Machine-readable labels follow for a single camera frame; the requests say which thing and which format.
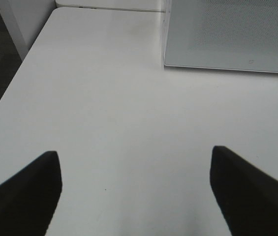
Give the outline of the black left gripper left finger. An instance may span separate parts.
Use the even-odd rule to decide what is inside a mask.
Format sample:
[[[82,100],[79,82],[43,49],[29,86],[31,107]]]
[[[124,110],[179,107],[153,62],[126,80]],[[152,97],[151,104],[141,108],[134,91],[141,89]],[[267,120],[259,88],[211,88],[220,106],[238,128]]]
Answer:
[[[0,236],[44,236],[62,192],[56,151],[47,151],[0,184]]]

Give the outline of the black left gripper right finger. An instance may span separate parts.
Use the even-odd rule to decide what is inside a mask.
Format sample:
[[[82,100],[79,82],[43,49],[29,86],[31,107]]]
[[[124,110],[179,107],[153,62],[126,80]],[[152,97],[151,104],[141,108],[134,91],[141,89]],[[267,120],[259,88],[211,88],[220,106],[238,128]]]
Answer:
[[[231,235],[278,236],[278,180],[215,146],[210,185]]]

